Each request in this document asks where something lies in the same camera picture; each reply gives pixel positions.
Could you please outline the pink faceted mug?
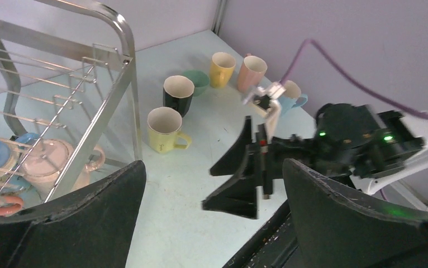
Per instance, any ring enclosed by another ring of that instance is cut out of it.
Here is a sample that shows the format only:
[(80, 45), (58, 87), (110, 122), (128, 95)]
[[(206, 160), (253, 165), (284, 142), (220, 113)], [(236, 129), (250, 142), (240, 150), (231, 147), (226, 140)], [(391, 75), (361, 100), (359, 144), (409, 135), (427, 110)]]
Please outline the pink faceted mug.
[(237, 77), (237, 90), (246, 93), (251, 86), (257, 86), (267, 69), (268, 66), (262, 58), (246, 54)]

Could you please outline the yellow-green mug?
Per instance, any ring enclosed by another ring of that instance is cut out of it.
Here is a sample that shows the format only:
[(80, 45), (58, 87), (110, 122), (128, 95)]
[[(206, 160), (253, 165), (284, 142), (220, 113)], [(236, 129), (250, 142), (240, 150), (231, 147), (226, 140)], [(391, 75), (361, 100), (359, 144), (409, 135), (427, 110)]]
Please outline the yellow-green mug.
[(149, 146), (160, 154), (189, 148), (192, 139), (181, 131), (182, 123), (183, 118), (175, 109), (159, 107), (151, 110), (147, 118)]

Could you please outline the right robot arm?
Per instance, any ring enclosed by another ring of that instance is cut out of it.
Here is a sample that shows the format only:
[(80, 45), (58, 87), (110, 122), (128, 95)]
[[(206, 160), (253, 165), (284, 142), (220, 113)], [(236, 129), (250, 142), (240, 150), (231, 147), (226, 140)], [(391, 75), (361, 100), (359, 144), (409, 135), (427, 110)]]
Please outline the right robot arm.
[(315, 123), (311, 138), (267, 138), (266, 126), (254, 132), (246, 117), (235, 143), (210, 168), (212, 176), (228, 180), (202, 201), (202, 209), (256, 219), (256, 189), (262, 187), (266, 198), (273, 193), (285, 159), (369, 195), (428, 168), (428, 119), (339, 103), (321, 107)]

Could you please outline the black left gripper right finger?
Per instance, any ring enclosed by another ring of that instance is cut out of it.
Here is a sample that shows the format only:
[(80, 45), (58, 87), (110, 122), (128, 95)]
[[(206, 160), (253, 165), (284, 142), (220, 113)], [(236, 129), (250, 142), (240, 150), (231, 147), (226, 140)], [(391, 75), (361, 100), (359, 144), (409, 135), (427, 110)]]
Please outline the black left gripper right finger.
[(329, 179), (294, 159), (283, 180), (307, 267), (428, 267), (428, 212)]

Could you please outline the mint green mug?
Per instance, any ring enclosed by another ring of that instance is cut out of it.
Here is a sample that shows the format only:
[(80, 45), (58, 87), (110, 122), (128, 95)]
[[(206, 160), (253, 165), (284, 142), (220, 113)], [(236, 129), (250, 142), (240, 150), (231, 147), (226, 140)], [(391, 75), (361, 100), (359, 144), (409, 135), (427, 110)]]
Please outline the mint green mug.
[(194, 97), (203, 94), (210, 84), (209, 76), (200, 70), (186, 70), (182, 72), (182, 75), (194, 84)]

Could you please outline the yellow mug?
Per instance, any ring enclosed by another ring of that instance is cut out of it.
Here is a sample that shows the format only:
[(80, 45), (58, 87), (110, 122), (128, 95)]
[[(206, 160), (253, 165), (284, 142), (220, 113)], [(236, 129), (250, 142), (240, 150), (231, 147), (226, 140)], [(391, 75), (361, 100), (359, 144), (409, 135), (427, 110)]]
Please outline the yellow mug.
[(211, 57), (210, 86), (213, 88), (225, 87), (234, 72), (235, 58), (226, 52), (216, 52)]

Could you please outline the black mug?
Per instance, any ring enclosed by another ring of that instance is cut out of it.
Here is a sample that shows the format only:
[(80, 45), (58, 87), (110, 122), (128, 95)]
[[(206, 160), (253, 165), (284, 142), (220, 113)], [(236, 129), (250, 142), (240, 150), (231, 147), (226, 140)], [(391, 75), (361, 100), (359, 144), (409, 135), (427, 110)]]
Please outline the black mug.
[(185, 76), (173, 75), (163, 84), (163, 105), (176, 110), (184, 117), (191, 106), (195, 86)]

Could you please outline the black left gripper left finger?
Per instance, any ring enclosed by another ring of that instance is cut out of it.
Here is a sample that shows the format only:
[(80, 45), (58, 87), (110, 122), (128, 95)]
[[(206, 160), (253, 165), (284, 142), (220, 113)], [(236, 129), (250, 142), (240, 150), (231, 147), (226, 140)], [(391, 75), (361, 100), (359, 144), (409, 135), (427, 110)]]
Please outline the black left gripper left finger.
[(0, 267), (125, 267), (145, 185), (146, 168), (138, 160), (0, 217)]

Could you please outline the light blue mug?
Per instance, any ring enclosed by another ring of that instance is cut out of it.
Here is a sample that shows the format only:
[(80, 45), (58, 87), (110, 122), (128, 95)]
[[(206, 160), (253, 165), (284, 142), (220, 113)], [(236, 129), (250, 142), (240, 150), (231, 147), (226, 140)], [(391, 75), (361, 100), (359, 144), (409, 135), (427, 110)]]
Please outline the light blue mug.
[(300, 87), (293, 81), (288, 80), (284, 84), (285, 92), (278, 98), (282, 106), (281, 116), (284, 116), (293, 108), (302, 107), (308, 101), (308, 95), (301, 92)]

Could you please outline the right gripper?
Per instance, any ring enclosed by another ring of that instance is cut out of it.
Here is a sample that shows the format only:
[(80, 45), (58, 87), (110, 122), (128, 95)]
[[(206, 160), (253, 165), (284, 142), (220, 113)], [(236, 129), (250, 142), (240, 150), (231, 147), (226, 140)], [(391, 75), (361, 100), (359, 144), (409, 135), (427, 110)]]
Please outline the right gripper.
[(258, 219), (258, 186), (273, 192), (273, 180), (281, 179), (285, 159), (296, 159), (320, 174), (353, 186), (351, 176), (379, 184), (403, 171), (406, 161), (424, 148), (401, 121), (397, 111), (375, 113), (368, 105), (326, 104), (316, 113), (311, 138), (272, 135), (266, 124), (256, 134), (256, 182), (247, 145), (253, 143), (252, 119), (246, 116), (234, 144), (209, 169), (211, 176), (232, 175), (201, 203), (206, 211)]

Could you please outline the large pink mug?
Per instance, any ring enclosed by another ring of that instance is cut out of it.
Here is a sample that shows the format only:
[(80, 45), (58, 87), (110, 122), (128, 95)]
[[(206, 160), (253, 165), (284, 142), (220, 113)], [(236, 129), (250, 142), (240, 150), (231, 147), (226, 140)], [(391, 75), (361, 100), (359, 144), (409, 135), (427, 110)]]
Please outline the large pink mug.
[[(106, 155), (102, 148), (97, 145), (94, 151), (99, 153), (99, 158), (85, 164), (72, 191), (89, 185), (90, 172), (99, 169), (105, 163)], [(73, 152), (73, 146), (64, 140), (44, 139), (29, 153), (21, 164), (20, 172), (23, 173), (24, 179), (37, 189), (42, 198), (46, 197)]]

